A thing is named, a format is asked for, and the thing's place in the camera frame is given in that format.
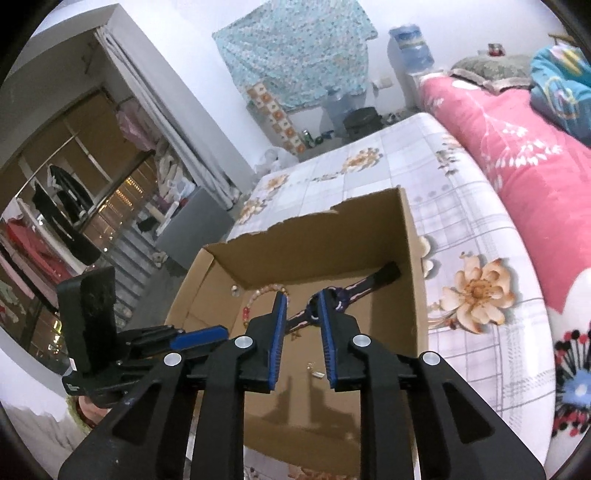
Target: bed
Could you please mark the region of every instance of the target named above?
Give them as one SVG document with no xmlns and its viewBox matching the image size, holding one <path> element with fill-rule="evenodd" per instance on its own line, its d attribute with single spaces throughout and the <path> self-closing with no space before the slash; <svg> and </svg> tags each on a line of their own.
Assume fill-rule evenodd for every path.
<svg viewBox="0 0 591 480">
<path fill-rule="evenodd" d="M 441 76 L 426 79 L 421 93 L 499 194 L 538 275 L 557 374 L 545 464 L 552 476 L 591 421 L 591 150 L 533 111 L 527 90 L 494 96 Z"/>
<path fill-rule="evenodd" d="M 505 325 L 489 325 L 481 335 L 435 329 L 429 346 L 467 379 L 543 463 L 554 420 L 555 377 L 540 286 L 498 195 L 474 159 L 433 116 L 414 115 L 264 177 L 229 239 L 397 185 L 406 189 L 418 234 L 431 244 L 429 304 L 439 301 L 443 287 L 453 285 L 464 252 L 484 261 L 502 258 L 512 271 L 518 298 L 506 311 Z M 245 452 L 245 465 L 259 478 L 290 478 L 289 466 L 257 452 Z"/>
</svg>

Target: mattress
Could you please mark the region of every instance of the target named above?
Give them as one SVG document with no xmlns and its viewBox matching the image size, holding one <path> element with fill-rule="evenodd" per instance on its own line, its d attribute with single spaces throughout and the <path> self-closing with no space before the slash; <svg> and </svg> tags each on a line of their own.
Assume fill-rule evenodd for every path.
<svg viewBox="0 0 591 480">
<path fill-rule="evenodd" d="M 264 177 L 229 239 L 288 218 L 328 210 L 348 198 L 395 186 L 407 192 L 434 268 L 427 301 L 439 301 L 462 269 L 462 254 L 502 258 L 518 294 L 507 323 L 481 335 L 431 330 L 439 352 L 544 462 L 554 417 L 554 358 L 540 286 L 509 214 L 474 159 L 434 117 L 414 115 L 338 150 Z M 245 465 L 260 478 L 287 479 L 288 466 L 256 452 Z"/>
<path fill-rule="evenodd" d="M 552 475 L 591 422 L 591 150 L 533 111 L 526 90 L 494 96 L 439 77 L 422 94 L 499 194 L 537 272 L 557 367 Z"/>
</svg>

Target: cardboard box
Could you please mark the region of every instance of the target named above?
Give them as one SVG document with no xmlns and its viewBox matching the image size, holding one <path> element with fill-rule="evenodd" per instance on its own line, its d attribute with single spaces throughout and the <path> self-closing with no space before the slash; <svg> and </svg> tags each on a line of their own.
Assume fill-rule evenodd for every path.
<svg viewBox="0 0 591 480">
<path fill-rule="evenodd" d="M 254 290 L 286 286 L 288 317 L 317 291 L 346 287 L 395 261 L 401 278 L 351 305 L 363 333 L 393 352 L 418 356 L 427 349 L 427 306 L 420 246 L 406 195 L 390 189 L 347 200 L 329 212 L 291 218 L 266 232 L 242 235 L 202 249 L 181 286 L 167 324 L 198 330 L 224 325 L 243 335 L 242 308 Z M 232 286 L 241 288 L 232 296 Z M 271 311 L 274 295 L 261 296 L 251 318 Z M 307 327 L 286 337 L 279 382 L 271 395 L 246 394 L 244 443 L 284 462 L 359 474 L 359 393 L 334 393 L 312 377 L 324 372 L 320 331 Z"/>
</svg>

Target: metal bolt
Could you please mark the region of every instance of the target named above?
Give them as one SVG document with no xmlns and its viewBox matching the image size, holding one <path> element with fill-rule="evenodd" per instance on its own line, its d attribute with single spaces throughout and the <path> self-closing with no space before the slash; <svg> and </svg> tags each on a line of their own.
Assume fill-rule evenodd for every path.
<svg viewBox="0 0 591 480">
<path fill-rule="evenodd" d="M 234 340 L 234 344 L 238 348 L 248 348 L 252 345 L 252 343 L 253 343 L 252 338 L 250 338 L 247 335 L 242 335 L 241 337 L 238 337 L 236 340 Z"/>
<path fill-rule="evenodd" d="M 427 365 L 437 365 L 441 361 L 441 357 L 435 352 L 426 352 L 423 355 L 423 362 Z"/>
<path fill-rule="evenodd" d="M 168 367 L 174 367 L 178 365 L 182 359 L 183 357 L 180 355 L 180 353 L 172 352 L 164 357 L 164 365 Z"/>
<path fill-rule="evenodd" d="M 360 347 L 368 346 L 371 343 L 371 338 L 367 335 L 355 335 L 353 337 L 353 343 Z"/>
</svg>

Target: teal floral cloth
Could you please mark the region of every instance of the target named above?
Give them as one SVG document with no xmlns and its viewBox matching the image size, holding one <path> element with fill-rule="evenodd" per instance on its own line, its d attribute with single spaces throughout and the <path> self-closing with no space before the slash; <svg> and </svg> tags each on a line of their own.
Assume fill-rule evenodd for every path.
<svg viewBox="0 0 591 480">
<path fill-rule="evenodd" d="M 357 0 L 272 0 L 213 34 L 234 84 L 263 82 L 286 111 L 318 105 L 328 88 L 366 89 L 366 41 L 378 36 Z"/>
</svg>

